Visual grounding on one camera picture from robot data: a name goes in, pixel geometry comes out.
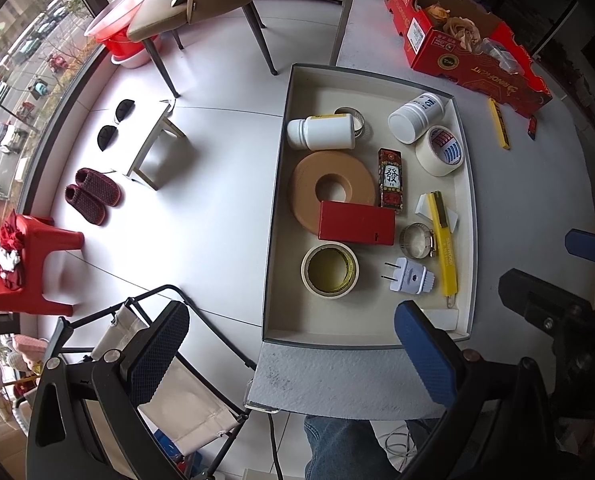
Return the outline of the white power plug adapter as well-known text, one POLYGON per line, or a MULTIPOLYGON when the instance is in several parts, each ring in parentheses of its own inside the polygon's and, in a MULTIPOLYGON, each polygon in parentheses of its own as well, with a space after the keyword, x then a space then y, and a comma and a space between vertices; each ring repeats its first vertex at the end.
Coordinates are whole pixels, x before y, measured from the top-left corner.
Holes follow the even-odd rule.
POLYGON ((391 273, 382 275, 382 278, 389 282, 391 292, 415 296, 432 292, 435 275, 419 261, 401 257, 395 263, 385 265, 391 273))

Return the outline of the yellow utility knife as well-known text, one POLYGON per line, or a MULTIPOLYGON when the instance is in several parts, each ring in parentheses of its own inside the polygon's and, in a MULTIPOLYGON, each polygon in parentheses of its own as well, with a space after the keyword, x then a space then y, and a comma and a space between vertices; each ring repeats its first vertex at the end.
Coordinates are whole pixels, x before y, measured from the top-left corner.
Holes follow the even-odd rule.
POLYGON ((442 193, 433 191, 427 194, 427 204, 432 216, 435 247, 441 269, 442 292, 447 298, 447 306, 451 308, 455 304, 455 296, 458 292, 458 275, 453 237, 451 237, 442 193))

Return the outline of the yellow-core masking tape roll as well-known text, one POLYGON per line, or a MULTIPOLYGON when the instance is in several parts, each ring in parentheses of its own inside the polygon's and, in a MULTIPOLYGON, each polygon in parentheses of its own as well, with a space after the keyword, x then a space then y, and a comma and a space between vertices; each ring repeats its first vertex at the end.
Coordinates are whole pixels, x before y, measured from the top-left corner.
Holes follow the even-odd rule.
POLYGON ((360 267, 355 252, 338 242, 312 247, 301 262, 302 283, 314 296, 340 299, 355 288, 360 267))

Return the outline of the white rectangular block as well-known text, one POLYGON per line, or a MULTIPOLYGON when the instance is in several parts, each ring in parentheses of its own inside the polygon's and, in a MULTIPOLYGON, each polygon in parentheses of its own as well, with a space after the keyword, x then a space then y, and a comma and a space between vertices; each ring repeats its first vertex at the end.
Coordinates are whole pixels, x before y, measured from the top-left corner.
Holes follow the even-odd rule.
MULTIPOLYGON (((429 201, 427 200, 427 194, 421 194, 419 196, 418 203, 415 208, 415 214, 421 218, 424 218, 425 220, 432 221, 432 214, 429 201)), ((456 214, 456 212, 450 208, 446 209, 446 214, 449 222, 450 232, 454 233, 459 220, 458 214, 456 214)))

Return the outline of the red rectangular box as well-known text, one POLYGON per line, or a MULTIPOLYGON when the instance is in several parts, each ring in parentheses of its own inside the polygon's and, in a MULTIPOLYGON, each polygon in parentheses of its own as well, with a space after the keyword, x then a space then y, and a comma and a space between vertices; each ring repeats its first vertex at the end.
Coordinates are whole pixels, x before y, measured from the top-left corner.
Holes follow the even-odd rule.
POLYGON ((392 246, 395 240, 395 211, 324 200, 320 203, 317 235, 319 240, 392 246))

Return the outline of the red black patterned small box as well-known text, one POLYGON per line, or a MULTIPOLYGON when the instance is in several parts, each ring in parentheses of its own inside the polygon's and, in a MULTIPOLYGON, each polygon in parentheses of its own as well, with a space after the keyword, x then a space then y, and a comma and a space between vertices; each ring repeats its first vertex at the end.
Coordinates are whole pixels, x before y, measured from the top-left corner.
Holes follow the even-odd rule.
POLYGON ((380 206, 400 212, 404 205, 401 153, 388 148, 380 148, 378 159, 380 206))

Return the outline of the white masking tape roll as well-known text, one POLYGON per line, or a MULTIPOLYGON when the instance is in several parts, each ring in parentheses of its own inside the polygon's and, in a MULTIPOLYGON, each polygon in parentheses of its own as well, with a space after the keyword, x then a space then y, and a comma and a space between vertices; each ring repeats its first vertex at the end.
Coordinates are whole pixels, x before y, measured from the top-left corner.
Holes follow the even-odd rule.
POLYGON ((444 126, 432 126, 416 144, 420 166, 433 177, 446 177, 465 161, 465 153, 457 136, 444 126))

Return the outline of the yellow label pill bottle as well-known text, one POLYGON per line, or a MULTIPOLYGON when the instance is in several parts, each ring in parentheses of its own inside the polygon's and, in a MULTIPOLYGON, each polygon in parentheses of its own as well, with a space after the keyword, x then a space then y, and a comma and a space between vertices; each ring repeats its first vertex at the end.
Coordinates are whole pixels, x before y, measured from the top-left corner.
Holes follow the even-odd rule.
POLYGON ((355 148, 353 117, 331 114, 293 119, 287 124, 287 141, 295 150, 352 150, 355 148))

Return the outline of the blue jeans leg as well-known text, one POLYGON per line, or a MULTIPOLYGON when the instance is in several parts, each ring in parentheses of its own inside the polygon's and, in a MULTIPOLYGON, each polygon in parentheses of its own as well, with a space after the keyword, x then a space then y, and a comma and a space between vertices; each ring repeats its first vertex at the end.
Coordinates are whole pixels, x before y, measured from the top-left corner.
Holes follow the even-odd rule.
POLYGON ((305 466, 306 479, 398 477, 368 420, 308 415, 304 419, 304 431, 311 448, 311 459, 305 466))

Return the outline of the red lighter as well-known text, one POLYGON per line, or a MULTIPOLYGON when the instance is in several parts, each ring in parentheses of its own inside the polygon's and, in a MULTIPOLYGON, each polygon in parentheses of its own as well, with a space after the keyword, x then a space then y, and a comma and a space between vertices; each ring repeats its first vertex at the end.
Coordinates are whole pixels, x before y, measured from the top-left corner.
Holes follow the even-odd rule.
POLYGON ((529 118, 529 126, 527 127, 527 134, 532 140, 536 139, 537 119, 535 117, 529 118))

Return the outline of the red plastic stool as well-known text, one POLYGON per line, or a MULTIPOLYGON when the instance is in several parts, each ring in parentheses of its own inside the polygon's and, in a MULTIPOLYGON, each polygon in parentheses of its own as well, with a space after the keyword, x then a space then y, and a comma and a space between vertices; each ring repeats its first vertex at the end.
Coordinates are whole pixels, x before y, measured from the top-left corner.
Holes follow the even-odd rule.
POLYGON ((44 296, 44 263, 53 252, 84 247, 81 232, 13 212, 0 226, 0 312, 70 316, 70 304, 44 296))

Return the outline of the yellow blade case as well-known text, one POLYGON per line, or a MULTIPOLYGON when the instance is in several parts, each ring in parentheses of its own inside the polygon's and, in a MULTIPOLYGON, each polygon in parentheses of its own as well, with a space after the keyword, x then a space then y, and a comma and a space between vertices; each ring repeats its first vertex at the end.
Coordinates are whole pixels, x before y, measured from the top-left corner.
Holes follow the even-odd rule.
POLYGON ((491 111, 491 117, 493 117, 494 127, 497 134, 499 145, 506 151, 511 150, 509 136, 506 129, 506 124, 503 121, 503 114, 498 103, 492 99, 488 99, 489 110, 491 111))

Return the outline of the dark red slipper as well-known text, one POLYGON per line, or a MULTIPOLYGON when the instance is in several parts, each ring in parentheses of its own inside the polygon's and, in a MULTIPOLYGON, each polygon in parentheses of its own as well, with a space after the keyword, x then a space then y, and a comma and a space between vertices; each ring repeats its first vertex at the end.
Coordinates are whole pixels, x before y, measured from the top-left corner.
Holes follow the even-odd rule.
POLYGON ((106 206, 118 206, 123 197, 122 188, 106 174, 101 174, 97 170, 78 169, 75 183, 81 190, 106 206))
POLYGON ((102 226, 107 219, 107 209, 95 197, 75 184, 70 184, 64 192, 66 202, 71 205, 88 223, 102 226))

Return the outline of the small white wooden stool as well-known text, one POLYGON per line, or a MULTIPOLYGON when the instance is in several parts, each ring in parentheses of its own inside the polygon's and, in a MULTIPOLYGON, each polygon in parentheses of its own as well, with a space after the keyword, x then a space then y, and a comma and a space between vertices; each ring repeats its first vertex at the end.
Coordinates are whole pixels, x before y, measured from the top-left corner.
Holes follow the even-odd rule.
POLYGON ((173 110, 170 101, 138 101, 122 123, 121 174, 154 191, 162 185, 165 151, 176 142, 187 141, 186 133, 172 119, 173 110))

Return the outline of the beige chair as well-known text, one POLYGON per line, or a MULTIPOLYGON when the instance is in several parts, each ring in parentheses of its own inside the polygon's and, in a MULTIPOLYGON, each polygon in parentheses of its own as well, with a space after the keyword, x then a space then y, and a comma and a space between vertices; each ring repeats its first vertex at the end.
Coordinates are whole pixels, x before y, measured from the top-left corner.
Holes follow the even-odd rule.
POLYGON ((270 50, 263 35, 263 24, 254 0, 144 0, 139 10, 130 21, 127 28, 127 38, 130 41, 142 44, 148 52, 152 62, 161 74, 168 89, 174 98, 179 98, 180 93, 175 89, 172 78, 165 68, 152 38, 169 32, 177 34, 177 29, 184 25, 191 25, 217 18, 240 8, 258 42, 263 58, 267 63, 270 73, 274 76, 278 70, 274 65, 270 50))

